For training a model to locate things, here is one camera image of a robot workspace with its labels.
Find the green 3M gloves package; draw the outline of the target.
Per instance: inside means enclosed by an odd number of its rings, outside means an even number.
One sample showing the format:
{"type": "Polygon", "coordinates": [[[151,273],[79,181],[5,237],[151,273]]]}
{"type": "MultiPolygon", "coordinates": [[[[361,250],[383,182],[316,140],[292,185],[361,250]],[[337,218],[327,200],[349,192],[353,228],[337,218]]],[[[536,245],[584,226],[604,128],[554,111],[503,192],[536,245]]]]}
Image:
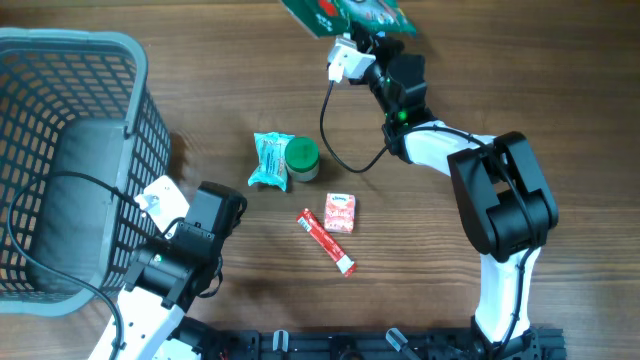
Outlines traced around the green 3M gloves package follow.
{"type": "Polygon", "coordinates": [[[416,28],[395,0],[281,0],[289,14],[313,37],[351,33],[409,33],[416,28]]]}

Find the green lid white jar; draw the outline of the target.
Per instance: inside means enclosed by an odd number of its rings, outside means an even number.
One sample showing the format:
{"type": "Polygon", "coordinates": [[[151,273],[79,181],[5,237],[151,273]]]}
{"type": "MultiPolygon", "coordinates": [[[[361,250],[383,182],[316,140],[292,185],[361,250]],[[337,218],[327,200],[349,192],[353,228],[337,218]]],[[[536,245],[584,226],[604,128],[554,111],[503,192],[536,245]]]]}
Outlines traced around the green lid white jar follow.
{"type": "Polygon", "coordinates": [[[320,154],[309,137],[294,137],[285,148],[285,163],[294,181],[309,182],[319,172],[320,154]]]}

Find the long red snack stick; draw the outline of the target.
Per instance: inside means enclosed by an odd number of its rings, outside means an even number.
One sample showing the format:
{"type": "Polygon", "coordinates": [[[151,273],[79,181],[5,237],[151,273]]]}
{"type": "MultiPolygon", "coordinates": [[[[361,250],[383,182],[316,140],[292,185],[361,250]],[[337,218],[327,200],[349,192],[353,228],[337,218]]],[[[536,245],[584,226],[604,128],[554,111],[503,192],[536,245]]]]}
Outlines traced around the long red snack stick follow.
{"type": "Polygon", "coordinates": [[[345,278],[353,274],[357,268],[355,261],[351,259],[341,245],[324,229],[309,209],[305,208],[302,210],[296,221],[324,249],[345,278]]]}

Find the teal white tissue packet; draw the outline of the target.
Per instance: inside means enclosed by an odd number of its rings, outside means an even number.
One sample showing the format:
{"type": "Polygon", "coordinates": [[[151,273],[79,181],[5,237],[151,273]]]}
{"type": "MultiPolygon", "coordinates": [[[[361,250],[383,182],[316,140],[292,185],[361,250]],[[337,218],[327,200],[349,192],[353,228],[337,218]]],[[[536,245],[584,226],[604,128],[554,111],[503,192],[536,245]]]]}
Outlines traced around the teal white tissue packet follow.
{"type": "Polygon", "coordinates": [[[248,179],[248,185],[256,183],[279,187],[287,191],[288,170],[285,150],[294,135],[278,132],[255,133],[254,141],[258,155],[258,166],[248,179]]]}

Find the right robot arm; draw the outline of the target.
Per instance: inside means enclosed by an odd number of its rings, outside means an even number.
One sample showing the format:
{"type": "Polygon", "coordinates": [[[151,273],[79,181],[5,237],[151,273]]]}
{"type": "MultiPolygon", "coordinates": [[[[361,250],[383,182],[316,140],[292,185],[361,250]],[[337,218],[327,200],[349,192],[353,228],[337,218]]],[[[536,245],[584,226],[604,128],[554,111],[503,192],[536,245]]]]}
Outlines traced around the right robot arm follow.
{"type": "Polygon", "coordinates": [[[425,59],[402,41],[352,25],[349,47],[367,66],[348,70],[380,105],[385,149],[408,164],[449,176],[463,230],[481,258],[481,295],[472,318],[479,356],[538,354],[528,320],[533,267],[559,210],[520,132],[475,135],[445,125],[426,105],[425,59]]]}

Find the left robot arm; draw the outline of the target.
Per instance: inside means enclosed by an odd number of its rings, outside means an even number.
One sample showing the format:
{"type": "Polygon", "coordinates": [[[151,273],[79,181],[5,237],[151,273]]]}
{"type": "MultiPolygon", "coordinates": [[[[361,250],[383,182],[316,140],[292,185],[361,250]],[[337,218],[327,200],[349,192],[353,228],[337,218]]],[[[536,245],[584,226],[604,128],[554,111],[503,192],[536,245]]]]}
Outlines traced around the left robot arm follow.
{"type": "Polygon", "coordinates": [[[119,314],[90,360],[224,357],[222,336],[186,314],[195,299],[217,293],[221,250],[246,211],[246,198],[204,181],[188,201],[168,176],[161,176],[135,201],[159,232],[134,251],[117,297],[119,314]]]}

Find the small red candy box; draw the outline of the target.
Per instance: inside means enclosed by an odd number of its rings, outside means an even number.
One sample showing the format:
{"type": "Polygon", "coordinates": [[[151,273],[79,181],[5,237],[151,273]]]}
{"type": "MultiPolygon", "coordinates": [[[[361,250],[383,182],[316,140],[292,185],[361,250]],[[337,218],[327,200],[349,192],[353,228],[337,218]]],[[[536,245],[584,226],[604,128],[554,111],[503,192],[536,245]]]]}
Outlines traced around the small red candy box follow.
{"type": "Polygon", "coordinates": [[[355,225],[356,198],[351,194],[328,193],[324,228],[329,232],[352,233],[355,225]]]}

